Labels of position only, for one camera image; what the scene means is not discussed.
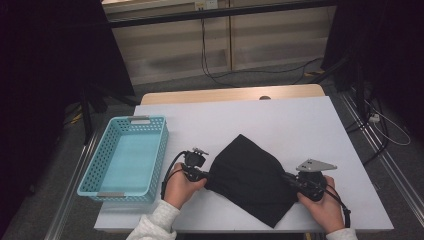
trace hand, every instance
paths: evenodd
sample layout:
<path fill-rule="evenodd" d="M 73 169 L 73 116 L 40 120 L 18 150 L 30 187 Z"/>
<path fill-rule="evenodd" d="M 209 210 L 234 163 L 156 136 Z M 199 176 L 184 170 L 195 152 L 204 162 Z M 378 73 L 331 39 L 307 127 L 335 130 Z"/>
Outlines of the hand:
<path fill-rule="evenodd" d="M 327 180 L 327 184 L 334 188 L 334 179 L 329 176 L 324 177 Z M 336 194 L 330 187 L 327 187 L 327 190 Z M 340 204 L 327 193 L 318 202 L 311 201 L 301 193 L 297 193 L 297 197 L 327 234 L 345 228 Z"/>
<path fill-rule="evenodd" d="M 169 176 L 171 175 L 166 186 L 164 200 L 178 209 L 181 209 L 183 204 L 190 200 L 195 191 L 204 187 L 207 181 L 204 178 L 198 182 L 190 182 L 182 171 L 181 163 L 175 164 L 174 169 L 169 173 Z"/>

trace plastic basket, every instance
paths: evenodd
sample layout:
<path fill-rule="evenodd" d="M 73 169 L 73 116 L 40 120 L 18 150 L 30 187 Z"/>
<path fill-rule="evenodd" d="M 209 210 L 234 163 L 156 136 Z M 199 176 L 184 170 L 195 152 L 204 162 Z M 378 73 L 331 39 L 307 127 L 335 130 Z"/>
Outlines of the plastic basket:
<path fill-rule="evenodd" d="M 78 187 L 96 201 L 152 203 L 168 141 L 163 116 L 112 118 Z"/>

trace person's left hand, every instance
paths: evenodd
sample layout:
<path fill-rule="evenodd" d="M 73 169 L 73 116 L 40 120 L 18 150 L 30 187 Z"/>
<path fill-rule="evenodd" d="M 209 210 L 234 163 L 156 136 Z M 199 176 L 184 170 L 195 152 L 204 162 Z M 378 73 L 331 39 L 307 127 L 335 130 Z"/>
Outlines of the person's left hand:
<path fill-rule="evenodd" d="M 204 178 L 198 182 L 190 182 L 182 171 L 181 163 L 175 164 L 174 169 L 169 173 L 169 176 L 171 175 L 163 200 L 178 209 L 181 209 L 183 204 L 190 200 L 195 191 L 204 187 L 207 181 Z"/>

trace wall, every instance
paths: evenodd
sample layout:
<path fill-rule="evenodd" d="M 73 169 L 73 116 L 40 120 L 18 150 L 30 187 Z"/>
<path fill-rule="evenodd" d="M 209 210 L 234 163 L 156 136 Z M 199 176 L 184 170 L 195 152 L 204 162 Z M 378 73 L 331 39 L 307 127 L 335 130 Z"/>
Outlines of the wall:
<path fill-rule="evenodd" d="M 194 10 L 193 0 L 103 2 L 108 19 Z M 287 2 L 219 0 L 223 7 Z M 322 57 L 334 7 L 205 20 L 209 72 L 304 62 Z M 200 20 L 113 29 L 133 85 L 202 75 Z"/>

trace gray floor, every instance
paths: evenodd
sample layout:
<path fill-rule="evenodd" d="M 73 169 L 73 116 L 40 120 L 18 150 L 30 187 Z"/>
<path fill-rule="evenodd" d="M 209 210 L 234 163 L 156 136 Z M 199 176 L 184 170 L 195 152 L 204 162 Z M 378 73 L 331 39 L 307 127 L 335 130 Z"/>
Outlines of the gray floor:
<path fill-rule="evenodd" d="M 281 71 L 297 67 L 299 64 L 285 66 L 273 66 L 261 68 L 261 71 Z M 306 72 L 317 70 L 318 62 L 309 65 Z M 232 84 L 237 87 L 272 86 L 291 84 L 302 76 L 302 69 L 288 73 L 237 73 L 226 77 L 218 78 L 217 81 Z M 306 83 L 310 78 L 303 78 L 299 83 Z M 337 93 L 333 83 L 327 80 L 322 83 L 324 91 L 331 97 L 333 104 L 340 116 L 342 123 L 348 126 L 354 121 L 346 103 L 343 101 L 343 93 Z M 195 89 L 215 89 L 227 88 L 227 85 L 217 84 L 206 76 L 191 77 L 186 79 L 173 80 L 162 83 L 145 84 L 136 86 L 136 97 L 140 100 L 148 92 L 181 91 Z M 133 108 L 124 106 L 114 99 L 106 99 L 109 109 L 106 113 L 92 113 L 92 117 L 97 129 L 102 129 L 105 123 L 113 116 L 132 115 Z M 385 115 L 399 125 L 402 120 L 384 106 Z M 392 138 L 404 142 L 405 138 L 393 125 L 388 125 Z M 362 131 L 355 131 L 349 134 L 351 141 L 357 150 L 362 161 L 373 155 L 368 140 Z M 29 196 L 22 204 L 16 214 L 8 231 L 2 239 L 44 239 L 49 231 L 56 211 L 59 208 L 61 199 L 66 192 L 68 182 L 74 174 L 75 166 L 84 150 L 84 127 L 81 121 L 75 124 L 66 124 L 62 135 L 56 145 L 56 149 L 51 156 L 49 168 L 43 177 L 36 184 L 36 192 Z M 423 143 L 412 139 L 408 146 L 398 146 L 389 143 L 388 152 L 395 160 L 399 169 L 405 174 L 411 186 L 416 190 L 418 196 L 424 193 L 424 178 L 421 174 L 424 169 Z M 417 220 L 416 215 L 411 210 L 408 202 L 398 190 L 392 177 L 382 164 L 382 158 L 376 158 L 367 165 L 366 170 L 377 186 L 377 193 L 386 208 L 395 229 L 389 232 L 361 233 L 359 239 L 421 239 L 424 236 L 424 228 Z M 66 215 L 66 224 L 59 231 L 61 239 L 125 239 L 127 234 L 107 234 L 93 230 L 96 220 L 99 203 L 95 203 L 86 198 L 73 195 L 72 208 Z"/>

